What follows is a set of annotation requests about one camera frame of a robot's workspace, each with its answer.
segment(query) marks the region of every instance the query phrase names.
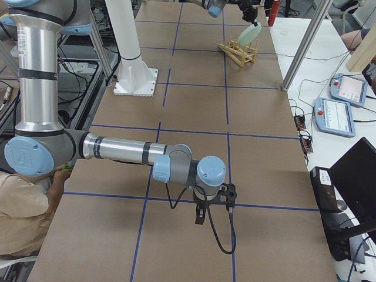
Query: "beige shirt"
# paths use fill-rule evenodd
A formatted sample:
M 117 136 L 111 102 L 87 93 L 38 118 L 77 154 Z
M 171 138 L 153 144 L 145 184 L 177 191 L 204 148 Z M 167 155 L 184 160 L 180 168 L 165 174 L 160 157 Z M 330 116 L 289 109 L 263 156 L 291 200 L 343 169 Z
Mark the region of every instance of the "beige shirt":
M 0 254 L 28 256 L 39 250 L 53 218 L 45 217 L 47 209 L 41 187 L 0 172 Z

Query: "blue joint cap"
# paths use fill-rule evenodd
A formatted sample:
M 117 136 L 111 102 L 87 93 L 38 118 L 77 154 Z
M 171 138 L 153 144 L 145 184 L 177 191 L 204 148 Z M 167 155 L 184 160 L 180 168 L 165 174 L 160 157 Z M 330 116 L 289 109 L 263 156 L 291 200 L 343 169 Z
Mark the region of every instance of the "blue joint cap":
M 92 24 L 76 25 L 76 26 L 64 26 L 60 31 L 61 34 L 66 35 L 89 35 L 92 31 Z
M 170 181 L 171 160 L 169 155 L 159 155 L 153 166 L 153 178 L 167 183 Z
M 219 157 L 204 157 L 197 165 L 197 175 L 206 185 L 218 187 L 226 177 L 226 165 Z
M 12 7 L 28 7 L 38 3 L 40 0 L 3 0 Z
M 16 26 L 16 23 L 11 19 L 9 15 L 1 17 L 0 22 L 4 25 Z
M 209 15 L 214 18 L 218 18 L 218 16 L 222 13 L 222 9 L 215 6 L 211 6 L 207 11 Z
M 4 155 L 11 168 L 24 176 L 37 177 L 55 166 L 46 147 L 30 137 L 13 137 L 5 145 Z

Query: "black monitor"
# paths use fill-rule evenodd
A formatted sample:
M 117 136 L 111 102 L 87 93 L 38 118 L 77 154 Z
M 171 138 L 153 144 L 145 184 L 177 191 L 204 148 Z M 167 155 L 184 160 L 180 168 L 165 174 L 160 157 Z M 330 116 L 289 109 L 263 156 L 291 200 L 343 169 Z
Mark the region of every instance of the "black monitor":
M 342 239 L 368 232 L 376 243 L 376 149 L 362 137 L 328 171 L 333 185 L 360 222 Z

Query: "wooden beam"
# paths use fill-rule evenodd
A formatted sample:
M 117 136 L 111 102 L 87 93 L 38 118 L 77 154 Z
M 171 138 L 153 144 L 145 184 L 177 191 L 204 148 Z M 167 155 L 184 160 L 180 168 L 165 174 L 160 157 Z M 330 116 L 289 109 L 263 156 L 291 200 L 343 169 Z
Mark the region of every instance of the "wooden beam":
M 352 54 L 346 66 L 350 72 L 362 72 L 376 56 L 376 23 Z

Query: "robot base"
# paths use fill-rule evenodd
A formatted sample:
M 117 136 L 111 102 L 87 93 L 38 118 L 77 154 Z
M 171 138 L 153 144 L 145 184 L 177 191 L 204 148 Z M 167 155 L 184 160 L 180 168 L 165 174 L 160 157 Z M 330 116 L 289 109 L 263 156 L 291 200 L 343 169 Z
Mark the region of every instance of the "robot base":
M 116 95 L 153 96 L 158 69 L 149 69 L 144 62 L 142 62 L 142 66 L 141 74 L 135 73 L 131 66 L 128 69 L 120 69 L 113 93 Z

